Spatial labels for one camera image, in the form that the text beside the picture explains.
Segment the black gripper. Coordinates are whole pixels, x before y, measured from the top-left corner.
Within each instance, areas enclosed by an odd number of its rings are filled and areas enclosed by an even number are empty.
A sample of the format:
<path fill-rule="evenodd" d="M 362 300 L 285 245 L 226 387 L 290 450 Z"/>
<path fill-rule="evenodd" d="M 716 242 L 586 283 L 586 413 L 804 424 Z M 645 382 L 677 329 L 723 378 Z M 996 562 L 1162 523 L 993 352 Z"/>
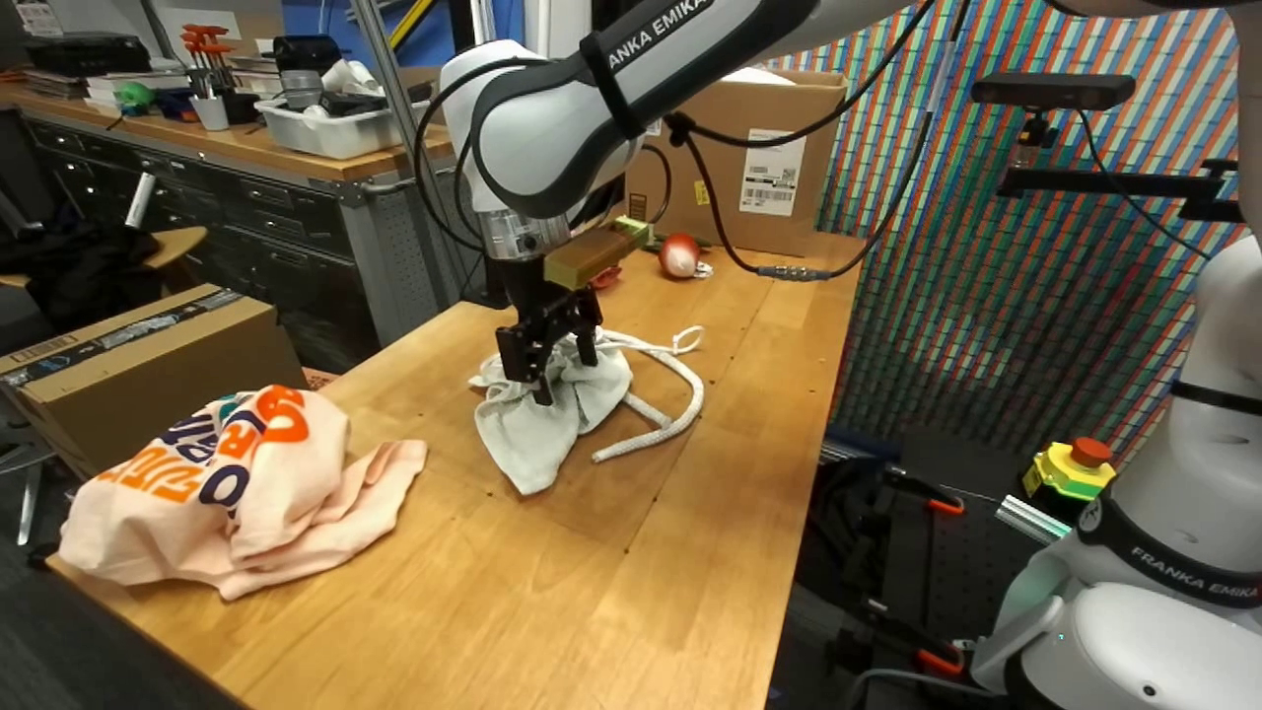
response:
<path fill-rule="evenodd" d="M 598 362 L 598 300 L 590 290 L 567 291 L 548 283 L 541 262 L 498 262 L 491 282 L 516 308 L 516 323 L 498 332 L 502 366 L 511 382 L 524 382 L 541 406 L 553 406 L 548 356 L 564 337 L 575 340 L 585 366 Z"/>

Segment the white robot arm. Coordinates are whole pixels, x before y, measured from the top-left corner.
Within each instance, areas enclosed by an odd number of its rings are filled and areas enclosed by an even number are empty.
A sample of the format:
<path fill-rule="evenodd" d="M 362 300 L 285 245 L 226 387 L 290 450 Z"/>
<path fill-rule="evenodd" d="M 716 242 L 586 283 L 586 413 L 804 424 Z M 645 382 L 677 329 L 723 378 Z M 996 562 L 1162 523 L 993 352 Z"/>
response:
<path fill-rule="evenodd" d="M 516 320 L 502 366 L 536 400 L 557 345 L 590 348 L 590 296 L 545 282 L 567 218 L 624 173 L 653 122 L 730 72 L 874 23 L 909 0 L 644 0 L 541 54 L 516 39 L 456 52 L 444 114 L 479 250 Z M 1012 578 L 970 679 L 1017 710 L 1262 710 L 1262 245 L 1197 277 L 1196 340 L 1166 413 Z"/>

